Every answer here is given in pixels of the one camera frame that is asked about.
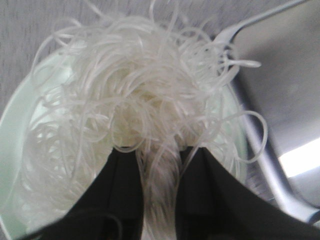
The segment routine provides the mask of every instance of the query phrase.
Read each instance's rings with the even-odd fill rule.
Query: gray surface
[[[319,11],[319,0],[308,1],[244,28],[234,40],[240,56],[262,63],[256,69],[244,68],[241,79],[268,123],[278,157],[320,138]],[[315,206],[320,206],[319,171],[291,181]]]
[[[289,178],[297,195],[320,208],[320,166]]]
[[[111,1],[93,0],[103,12],[112,9]],[[167,1],[158,0],[160,17]],[[288,0],[183,0],[180,10],[192,25],[216,15],[205,30],[214,35],[221,29],[265,12]],[[148,0],[119,0],[119,9],[146,14]],[[0,0],[0,115],[10,96],[28,74],[40,43],[50,34],[52,23],[60,17],[74,17],[83,23],[96,19],[81,0]]]

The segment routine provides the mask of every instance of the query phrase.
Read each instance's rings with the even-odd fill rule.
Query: black object
[[[190,150],[189,147],[180,153],[182,160]],[[109,218],[94,217],[78,221],[77,227],[64,227],[70,216],[83,213],[84,219],[86,211],[92,209],[109,213]],[[39,239],[119,239],[122,226],[122,239],[139,240],[142,217],[143,197],[135,153],[114,149],[98,177],[67,216],[54,223],[54,227],[40,231]],[[178,240],[320,240],[318,229],[254,195],[206,148],[197,151],[181,179],[176,232]]]

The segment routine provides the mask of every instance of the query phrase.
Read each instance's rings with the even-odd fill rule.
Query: gray table
[[[113,5],[110,0],[93,0],[103,12]],[[156,17],[166,16],[166,0],[158,0]],[[180,10],[192,25],[216,15],[216,22],[205,27],[210,35],[253,15],[265,12],[288,0],[181,0]],[[125,13],[146,15],[148,0],[119,0]],[[0,116],[17,88],[28,74],[41,42],[50,34],[52,23],[60,17],[73,17],[82,23],[96,15],[81,0],[0,0]],[[54,50],[54,44],[46,49]],[[0,231],[0,240],[5,240]]]

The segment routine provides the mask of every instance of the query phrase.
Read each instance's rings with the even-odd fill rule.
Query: light green plate
[[[62,56],[53,53],[43,60],[36,67],[36,70],[43,66],[57,65],[58,63],[61,63],[61,61]],[[49,74],[51,74],[51,71],[46,70],[45,68],[41,70],[42,78],[48,77]],[[62,70],[54,77],[51,76],[44,87],[49,89],[61,83],[65,83],[70,75],[71,72],[69,70]],[[227,101],[226,106],[229,106],[229,110],[234,110],[237,105],[235,100],[228,88],[225,88],[224,91]],[[41,113],[34,113],[38,96],[29,74],[14,92],[0,121],[0,222],[2,229],[9,240],[21,237],[26,233],[26,226],[21,223],[15,215],[16,210],[13,206],[12,190],[20,171],[27,126],[34,114]],[[244,157],[247,152],[247,144],[243,134],[238,136],[237,148],[241,157]],[[238,180],[244,182],[246,167],[242,165],[240,172],[241,179]]]

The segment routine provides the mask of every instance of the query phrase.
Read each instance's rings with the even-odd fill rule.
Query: pile of noodles
[[[35,112],[41,114],[26,131],[17,215],[30,231],[61,218],[112,148],[135,151],[144,200],[142,239],[174,240],[179,181],[199,147],[236,177],[241,163],[256,160],[242,159],[237,141],[243,136],[240,116],[261,117],[228,106],[228,84],[240,65],[258,64],[238,60],[233,45],[213,43],[200,28],[175,30],[177,7],[171,21],[161,23],[152,10],[147,19],[108,16],[91,7],[100,21],[86,26],[70,19],[70,26],[54,30],[39,52],[54,40],[61,61],[32,68],[39,94]],[[51,74],[41,78],[42,71]],[[48,88],[48,82],[59,82],[53,78],[61,71],[70,73],[68,80]],[[179,151],[187,146],[193,150],[182,164]]]

